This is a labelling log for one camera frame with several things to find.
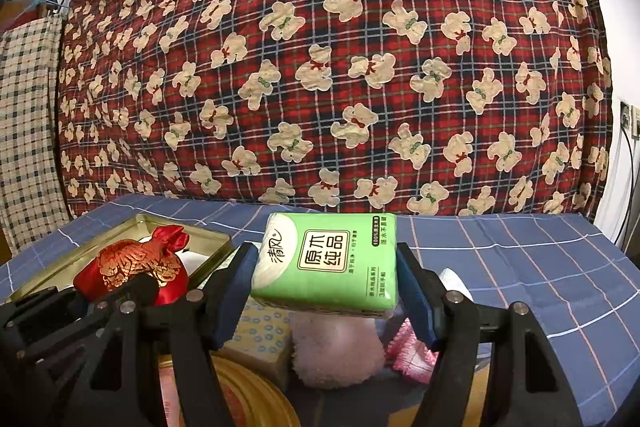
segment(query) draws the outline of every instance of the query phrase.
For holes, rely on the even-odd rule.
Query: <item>plaid fabric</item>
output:
[[[0,299],[42,266],[140,212],[261,241],[272,212],[300,207],[168,200],[129,194],[81,216],[0,266]],[[640,271],[582,216],[398,216],[398,241],[423,266],[453,269],[476,303],[533,309],[568,377],[587,426],[608,421],[640,376]],[[304,427],[386,427],[423,387],[385,371],[339,392],[290,387]]]
[[[62,19],[0,34],[0,222],[15,256],[68,220],[54,156]]]
[[[612,135],[598,0],[72,0],[69,204],[582,212]]]

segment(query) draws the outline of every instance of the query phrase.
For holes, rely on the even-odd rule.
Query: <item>red satin pouch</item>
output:
[[[122,239],[102,248],[74,279],[74,286],[95,301],[138,273],[152,275],[160,286],[155,305],[169,304],[187,293],[189,276],[175,252],[189,242],[184,227],[157,227],[146,243]]]

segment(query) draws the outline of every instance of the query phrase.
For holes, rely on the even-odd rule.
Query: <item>green tissue package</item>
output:
[[[390,317],[396,302],[394,214],[271,214],[252,278],[261,304]]]

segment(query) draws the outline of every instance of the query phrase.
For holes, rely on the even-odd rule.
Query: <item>gold round tin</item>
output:
[[[236,427],[300,427],[293,407],[272,383],[238,363],[211,360]],[[170,357],[161,359],[160,384],[167,426],[185,427]]]

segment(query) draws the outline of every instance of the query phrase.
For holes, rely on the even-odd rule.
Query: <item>power cord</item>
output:
[[[629,219],[629,214],[631,213],[631,203],[634,200],[634,192],[636,191],[636,182],[634,181],[634,152],[631,149],[631,142],[629,141],[629,136],[626,133],[626,129],[624,126],[622,126],[622,133],[625,135],[626,145],[629,148],[629,157],[631,158],[631,190],[629,191],[629,202],[628,202],[628,205],[626,206],[625,219],[622,221],[622,226],[620,227],[618,236],[616,237],[616,240],[613,242],[614,245],[618,244],[618,241],[620,240],[620,235],[622,235],[622,231],[625,230],[625,223],[626,223],[626,220]],[[636,221],[636,225],[634,225],[632,233],[636,229],[637,225],[638,225],[638,222]]]

